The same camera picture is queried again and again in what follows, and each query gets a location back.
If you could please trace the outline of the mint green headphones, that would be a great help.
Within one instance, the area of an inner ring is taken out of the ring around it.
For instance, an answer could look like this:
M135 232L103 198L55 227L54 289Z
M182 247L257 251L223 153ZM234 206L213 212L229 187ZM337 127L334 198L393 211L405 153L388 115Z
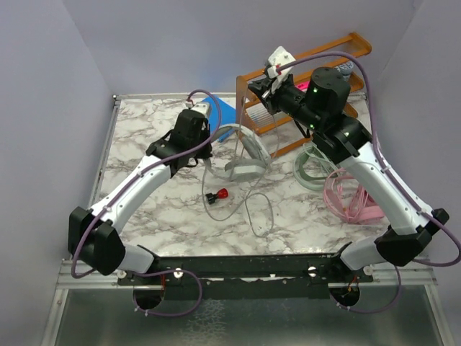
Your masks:
M303 144L292 164L292 173L296 181L311 191L321 191L326 178L336 169L336 165L313 143Z

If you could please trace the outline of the pink grey headphones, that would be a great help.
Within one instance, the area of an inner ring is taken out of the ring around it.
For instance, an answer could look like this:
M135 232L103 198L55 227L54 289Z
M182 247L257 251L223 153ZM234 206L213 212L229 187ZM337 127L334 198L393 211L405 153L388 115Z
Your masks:
M369 225L385 217L371 195L345 169L337 169L327 176L323 201L344 223Z

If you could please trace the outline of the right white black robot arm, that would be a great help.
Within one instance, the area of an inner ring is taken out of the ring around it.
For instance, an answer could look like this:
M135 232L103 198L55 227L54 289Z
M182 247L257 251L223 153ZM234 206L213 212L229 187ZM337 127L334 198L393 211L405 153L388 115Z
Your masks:
M383 235L342 247L339 259L331 263L332 276L346 282L367 265L389 262L403 267L413 261L449 215L418 198L375 153L372 136L363 124L344 114L349 83L329 67L315 69L305 91L295 86L291 74L277 89L272 88L274 83L265 77L250 82L249 90L269 113L283 112L311 131L318 149L363 186L390 223Z

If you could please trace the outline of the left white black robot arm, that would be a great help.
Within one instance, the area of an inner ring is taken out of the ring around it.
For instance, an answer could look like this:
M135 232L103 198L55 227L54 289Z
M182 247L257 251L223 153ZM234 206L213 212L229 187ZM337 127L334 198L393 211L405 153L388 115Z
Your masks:
M120 234L132 214L156 189L191 160L211 153L210 105L200 102L182 110L175 126L148 147L137 167L108 196L88 209L77 207L69 216L68 250L92 271L108 275L115 270L134 272L143 284L154 283L159 267L154 253L124 243Z

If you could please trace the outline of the pink marker pen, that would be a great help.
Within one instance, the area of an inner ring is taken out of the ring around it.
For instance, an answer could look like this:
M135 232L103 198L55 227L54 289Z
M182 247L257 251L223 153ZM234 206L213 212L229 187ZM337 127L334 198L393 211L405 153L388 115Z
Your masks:
M301 91L305 91L308 88L309 82L303 82L297 85L297 88Z

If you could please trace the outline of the blue notebook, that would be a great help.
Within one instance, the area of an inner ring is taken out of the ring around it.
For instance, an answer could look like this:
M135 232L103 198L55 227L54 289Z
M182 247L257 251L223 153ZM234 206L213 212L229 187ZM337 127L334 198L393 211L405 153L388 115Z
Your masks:
M208 102L211 105L211 114L207 119L208 130L203 130L203 139L206 140L210 134L220 126L227 126L236 122L236 109L222 101L219 97L206 97L201 102Z

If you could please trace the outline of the wooden three-tier rack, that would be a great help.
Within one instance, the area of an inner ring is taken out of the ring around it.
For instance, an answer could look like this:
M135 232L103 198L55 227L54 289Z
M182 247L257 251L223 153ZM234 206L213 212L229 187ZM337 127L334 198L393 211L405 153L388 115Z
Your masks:
M371 133L360 124L357 113L347 102L351 92L364 87L364 77L353 74L344 81L336 67L347 61L370 54L371 44L356 32L351 32L337 40L317 48L307 50L294 56L295 61L279 67L283 71L291 67L288 77L292 78L292 86L288 91L292 97L292 108L276 114L284 114L276 125L283 125L290 120L305 126L307 133L303 140L285 146L281 152L287 153L302 144L312 141L319 149L338 163L350 156L358 156L359 149L372 142ZM268 111L257 97L249 90L252 81L266 77L264 68L236 79L236 96L241 101L237 111L243 114L244 125L258 134L271 130L270 125L262 125L250 118L249 110L259 105ZM309 82L308 88L301 91L297 85Z

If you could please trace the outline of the blue white jar right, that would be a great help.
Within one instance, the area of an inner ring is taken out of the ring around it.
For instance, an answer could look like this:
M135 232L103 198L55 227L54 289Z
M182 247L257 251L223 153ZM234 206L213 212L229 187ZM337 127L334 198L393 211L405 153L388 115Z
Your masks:
M353 73L355 64L352 61L347 61L336 67L336 69L341 73L342 78L345 81L348 81Z

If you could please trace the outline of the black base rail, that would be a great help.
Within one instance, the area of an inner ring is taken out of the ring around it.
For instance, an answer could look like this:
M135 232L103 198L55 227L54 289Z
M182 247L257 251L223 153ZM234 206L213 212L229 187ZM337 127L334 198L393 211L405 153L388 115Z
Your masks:
M329 297L328 287L370 283L362 270L340 267L332 253L245 256L159 257L160 278L129 273L117 282L138 290L163 289L172 300Z

